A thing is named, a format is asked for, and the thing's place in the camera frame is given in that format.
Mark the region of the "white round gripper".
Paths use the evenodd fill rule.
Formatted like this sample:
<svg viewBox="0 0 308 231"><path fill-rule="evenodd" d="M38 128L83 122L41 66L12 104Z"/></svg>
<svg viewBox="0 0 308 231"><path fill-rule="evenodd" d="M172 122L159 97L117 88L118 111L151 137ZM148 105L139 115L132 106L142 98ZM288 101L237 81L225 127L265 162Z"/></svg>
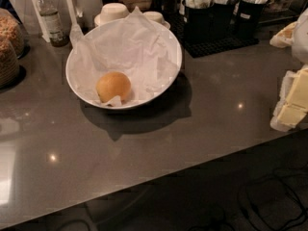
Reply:
<svg viewBox="0 0 308 231"><path fill-rule="evenodd" d="M269 41L271 46L292 46L292 54L300 62L308 64L308 9ZM308 67L297 72L287 71L282 80L279 101L273 111L270 127L281 132L296 128L308 114Z"/></svg>

